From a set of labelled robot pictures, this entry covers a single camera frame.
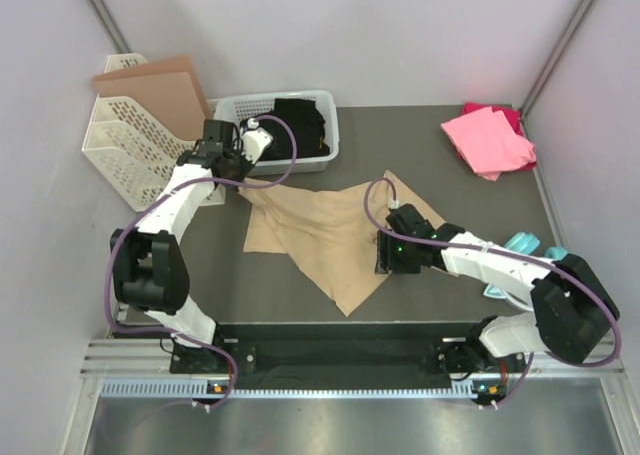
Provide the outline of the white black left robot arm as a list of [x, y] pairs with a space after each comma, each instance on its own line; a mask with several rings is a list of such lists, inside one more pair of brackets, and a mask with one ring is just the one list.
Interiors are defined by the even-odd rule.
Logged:
[[131, 231], [111, 239], [117, 250], [112, 280], [118, 302], [145, 312], [170, 329], [175, 340], [193, 347], [192, 359], [205, 371], [226, 362], [227, 349], [216, 341], [217, 323], [190, 296], [190, 277], [181, 239], [201, 204], [221, 185], [211, 177], [242, 182], [273, 138], [256, 119], [240, 130], [231, 122], [207, 120], [202, 138], [183, 151], [151, 210]]

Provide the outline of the brown paper folder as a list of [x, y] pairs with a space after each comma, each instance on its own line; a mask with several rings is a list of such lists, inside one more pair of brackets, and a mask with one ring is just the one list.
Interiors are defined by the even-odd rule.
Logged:
[[189, 55], [96, 75], [92, 84], [102, 97], [133, 99], [183, 141], [200, 139], [204, 121], [212, 117]]

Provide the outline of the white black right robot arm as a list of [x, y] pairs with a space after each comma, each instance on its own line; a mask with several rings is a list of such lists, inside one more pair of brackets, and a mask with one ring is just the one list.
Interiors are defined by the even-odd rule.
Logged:
[[397, 201], [386, 223], [377, 236], [377, 273], [415, 274], [430, 267], [525, 303], [518, 315], [490, 316], [473, 327], [466, 355], [478, 370], [490, 370], [506, 356], [541, 351], [583, 365], [608, 332], [620, 332], [616, 304], [580, 256], [523, 255], [450, 223], [434, 227], [414, 205]]

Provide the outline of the magenta folded t shirt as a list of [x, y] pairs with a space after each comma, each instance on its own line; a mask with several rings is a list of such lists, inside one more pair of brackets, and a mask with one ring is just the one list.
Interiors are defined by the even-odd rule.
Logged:
[[520, 112], [497, 105], [466, 103], [461, 117], [475, 132], [468, 136], [480, 137], [461, 156], [471, 153], [473, 168], [482, 168], [489, 177], [498, 173], [532, 170], [537, 165], [535, 145], [527, 140], [520, 126]]

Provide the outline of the pink folded t shirt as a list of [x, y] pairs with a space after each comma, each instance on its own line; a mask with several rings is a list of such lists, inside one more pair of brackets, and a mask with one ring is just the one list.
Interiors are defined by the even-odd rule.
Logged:
[[459, 157], [477, 176], [497, 181], [504, 173], [536, 166], [536, 148], [524, 137], [516, 110], [467, 104], [464, 113], [441, 124]]

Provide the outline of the white mesh file organizer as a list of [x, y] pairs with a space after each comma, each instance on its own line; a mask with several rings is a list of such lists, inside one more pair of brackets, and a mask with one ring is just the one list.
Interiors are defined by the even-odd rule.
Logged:
[[[151, 61], [136, 53], [112, 55], [101, 74], [147, 62]], [[97, 92], [81, 151], [140, 212], [165, 188], [176, 160], [194, 143], [173, 136], [133, 99], [102, 97]]]

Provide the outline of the black t shirt in basket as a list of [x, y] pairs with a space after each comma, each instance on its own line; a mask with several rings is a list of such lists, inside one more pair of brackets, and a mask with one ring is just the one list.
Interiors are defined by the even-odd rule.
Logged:
[[[274, 107], [266, 115], [284, 121], [296, 139], [297, 159], [326, 156], [330, 153], [325, 143], [325, 119], [313, 100], [276, 98]], [[273, 136], [271, 146], [261, 159], [265, 161], [287, 160], [292, 156], [288, 132], [276, 121], [262, 120], [262, 128]]]

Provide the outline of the beige t shirt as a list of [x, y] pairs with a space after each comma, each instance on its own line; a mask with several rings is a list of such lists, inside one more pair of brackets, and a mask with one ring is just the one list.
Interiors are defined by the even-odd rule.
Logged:
[[252, 204], [243, 250], [286, 254], [351, 315], [387, 279], [374, 273], [377, 228], [364, 210], [367, 182], [338, 191], [241, 188]]

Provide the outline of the white plastic laundry basket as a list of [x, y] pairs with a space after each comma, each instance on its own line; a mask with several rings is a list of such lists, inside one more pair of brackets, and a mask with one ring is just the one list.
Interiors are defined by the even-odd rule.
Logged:
[[215, 103], [214, 118], [244, 129], [250, 118], [269, 115], [260, 126], [273, 137], [272, 145], [252, 171], [254, 176], [320, 172], [339, 154], [337, 107], [326, 90], [272, 92], [225, 97]]

